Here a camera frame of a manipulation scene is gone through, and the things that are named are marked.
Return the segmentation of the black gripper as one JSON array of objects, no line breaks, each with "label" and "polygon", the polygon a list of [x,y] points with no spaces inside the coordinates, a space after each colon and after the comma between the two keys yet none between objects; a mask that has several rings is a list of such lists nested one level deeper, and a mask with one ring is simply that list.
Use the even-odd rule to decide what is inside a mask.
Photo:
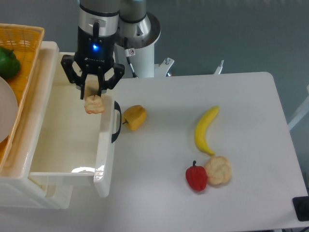
[{"label": "black gripper", "polygon": [[109,36],[92,35],[78,28],[77,51],[64,55],[62,68],[70,83],[80,87],[80,99],[84,99],[85,81],[89,74],[98,77],[97,95],[113,89],[125,74],[125,66],[115,63],[113,58],[116,34]]}]

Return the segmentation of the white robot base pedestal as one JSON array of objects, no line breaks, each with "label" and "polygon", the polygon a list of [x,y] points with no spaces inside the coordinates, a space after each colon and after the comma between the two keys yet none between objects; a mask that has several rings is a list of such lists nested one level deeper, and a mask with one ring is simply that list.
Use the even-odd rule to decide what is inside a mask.
[{"label": "white robot base pedestal", "polygon": [[116,63],[125,66],[123,78],[170,76],[169,70],[174,60],[167,57],[159,64],[154,60],[155,43],[160,34],[158,19],[149,12],[136,23],[119,19],[114,53]]}]

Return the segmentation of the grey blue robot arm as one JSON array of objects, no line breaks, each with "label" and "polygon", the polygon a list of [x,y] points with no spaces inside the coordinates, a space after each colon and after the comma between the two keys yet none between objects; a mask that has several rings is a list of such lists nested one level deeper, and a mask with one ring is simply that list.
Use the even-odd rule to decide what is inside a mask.
[{"label": "grey blue robot arm", "polygon": [[98,78],[97,95],[113,89],[125,73],[123,64],[115,63],[114,44],[118,20],[137,22],[146,16],[144,0],[81,0],[77,51],[64,55],[63,70],[71,84],[84,98],[85,82],[89,74]]}]

